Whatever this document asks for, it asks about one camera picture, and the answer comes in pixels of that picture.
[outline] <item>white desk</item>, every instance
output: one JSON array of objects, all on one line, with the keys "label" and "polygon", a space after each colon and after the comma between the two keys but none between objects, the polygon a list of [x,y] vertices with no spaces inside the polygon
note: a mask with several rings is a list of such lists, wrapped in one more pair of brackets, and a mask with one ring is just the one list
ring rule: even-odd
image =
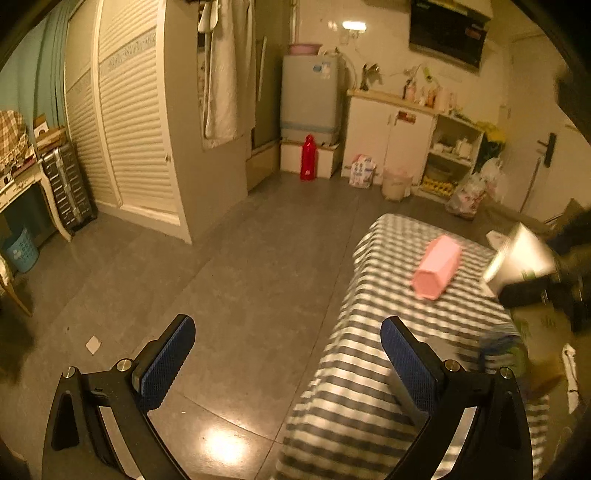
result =
[{"label": "white desk", "polygon": [[53,225],[57,228],[66,241],[71,242],[72,236],[64,228],[60,214],[57,211],[56,201],[53,197],[51,183],[43,172],[43,165],[41,161],[36,161],[33,165],[28,167],[19,176],[13,178],[6,186],[0,190],[0,213],[2,213],[12,202],[19,198],[32,185],[39,182],[43,193],[45,194],[46,205],[49,207],[50,217]]}]

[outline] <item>countertop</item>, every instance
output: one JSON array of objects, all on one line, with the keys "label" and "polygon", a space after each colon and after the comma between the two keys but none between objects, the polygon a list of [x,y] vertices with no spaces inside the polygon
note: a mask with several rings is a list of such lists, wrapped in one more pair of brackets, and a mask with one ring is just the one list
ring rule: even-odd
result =
[{"label": "countertop", "polygon": [[376,90],[347,90],[347,95],[350,97],[358,97],[358,98],[365,98],[366,100],[374,100],[376,102],[388,103],[390,105],[395,106],[402,106],[404,108],[408,108],[409,110],[414,110],[416,112],[427,113],[431,116],[436,116],[439,114],[433,108],[429,108],[428,106],[421,106],[417,103],[409,102],[402,97],[397,95],[392,95],[391,93],[386,92],[378,92]]}]

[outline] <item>red bottle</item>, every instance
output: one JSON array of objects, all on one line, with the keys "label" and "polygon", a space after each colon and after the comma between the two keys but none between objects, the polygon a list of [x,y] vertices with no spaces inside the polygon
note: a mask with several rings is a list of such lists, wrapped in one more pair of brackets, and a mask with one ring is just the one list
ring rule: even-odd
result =
[{"label": "red bottle", "polygon": [[314,180],[316,178],[316,156],[318,148],[314,137],[308,135],[306,143],[301,148],[300,180]]}]

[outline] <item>wooden chair leg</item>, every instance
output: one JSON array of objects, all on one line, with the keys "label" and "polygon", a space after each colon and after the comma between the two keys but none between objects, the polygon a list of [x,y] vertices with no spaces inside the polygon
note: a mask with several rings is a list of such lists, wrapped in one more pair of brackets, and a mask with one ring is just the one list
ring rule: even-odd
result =
[{"label": "wooden chair leg", "polygon": [[8,296],[10,298],[12,298],[14,300],[14,302],[21,308],[21,310],[23,312],[25,312],[27,315],[29,315],[29,317],[33,316],[33,314],[29,311],[29,309],[27,307],[25,307],[25,304],[23,302],[21,302],[21,299],[18,298],[17,293],[14,291],[12,283],[5,285],[4,280],[2,279],[2,277],[0,277],[0,285],[6,291]]}]

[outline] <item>ceiling light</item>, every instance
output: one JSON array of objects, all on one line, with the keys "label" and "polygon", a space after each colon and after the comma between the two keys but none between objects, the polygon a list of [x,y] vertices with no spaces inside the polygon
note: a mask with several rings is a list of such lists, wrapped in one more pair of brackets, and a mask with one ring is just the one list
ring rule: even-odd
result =
[{"label": "ceiling light", "polygon": [[365,30],[367,30],[365,22],[345,21],[343,22],[343,28],[345,28],[346,30],[355,30],[357,32],[364,32]]}]

